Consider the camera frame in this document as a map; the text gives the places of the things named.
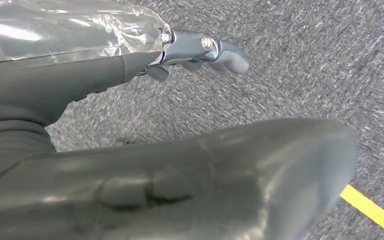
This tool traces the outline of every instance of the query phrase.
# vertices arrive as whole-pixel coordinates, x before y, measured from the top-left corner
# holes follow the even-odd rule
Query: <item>yellow line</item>
[[[384,228],[384,210],[376,205],[376,203],[350,185],[345,187],[340,196],[354,208],[373,220],[373,222]]]

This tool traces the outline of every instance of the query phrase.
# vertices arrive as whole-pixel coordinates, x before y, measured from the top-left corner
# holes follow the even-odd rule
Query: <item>carpeted floor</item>
[[[354,126],[361,159],[351,184],[384,208],[384,0],[136,0],[174,28],[237,43],[242,75],[170,68],[71,104],[48,127],[60,151],[174,139],[280,117]],[[339,200],[309,240],[383,240],[384,230]]]

